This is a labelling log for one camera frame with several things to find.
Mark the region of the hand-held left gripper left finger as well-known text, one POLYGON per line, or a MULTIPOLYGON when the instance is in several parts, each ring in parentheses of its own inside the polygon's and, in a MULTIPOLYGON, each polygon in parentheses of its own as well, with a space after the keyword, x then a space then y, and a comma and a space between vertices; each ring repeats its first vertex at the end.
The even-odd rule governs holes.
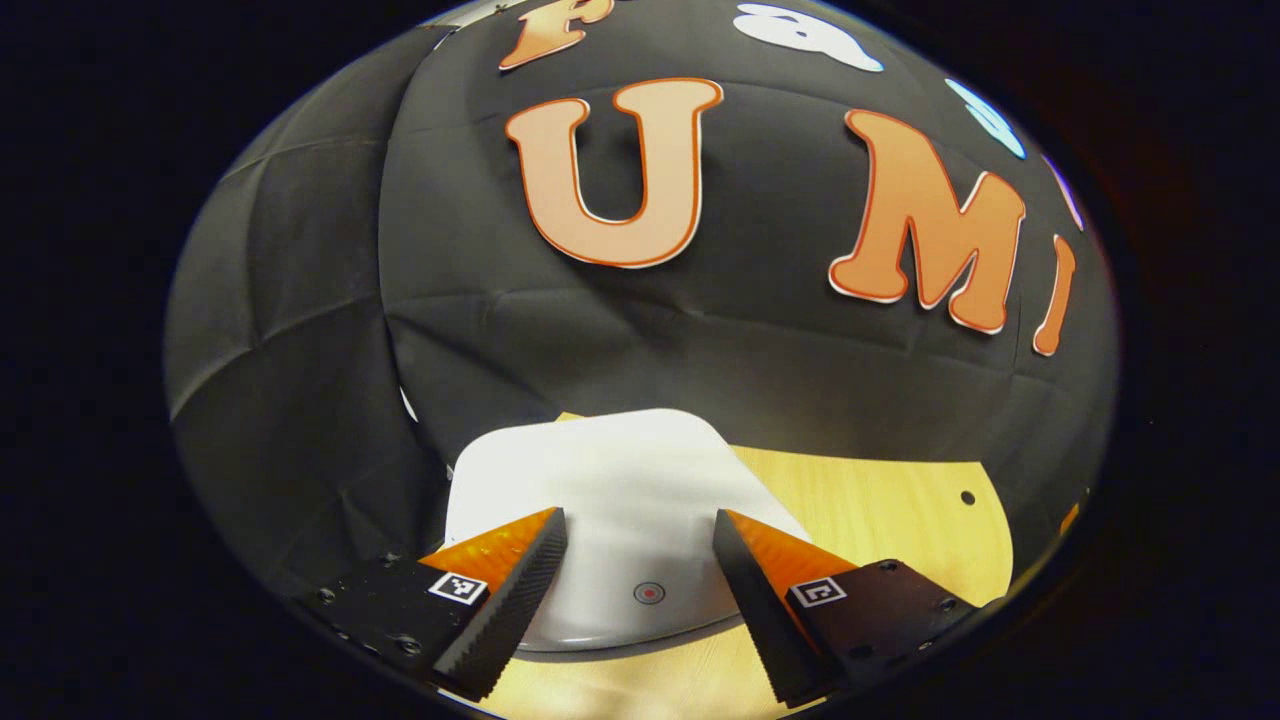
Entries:
POLYGON ((564 560, 562 507, 420 559, 384 553, 300 597, 338 639, 420 685, 479 702, 497 687, 564 560))

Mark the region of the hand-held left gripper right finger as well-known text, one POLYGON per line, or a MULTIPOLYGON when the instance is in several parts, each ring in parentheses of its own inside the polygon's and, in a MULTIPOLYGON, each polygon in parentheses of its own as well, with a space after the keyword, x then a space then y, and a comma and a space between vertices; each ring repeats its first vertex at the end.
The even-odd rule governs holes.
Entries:
POLYGON ((730 509, 716 514, 713 552, 790 708, 897 679, 979 610, 900 559, 856 565, 730 509))

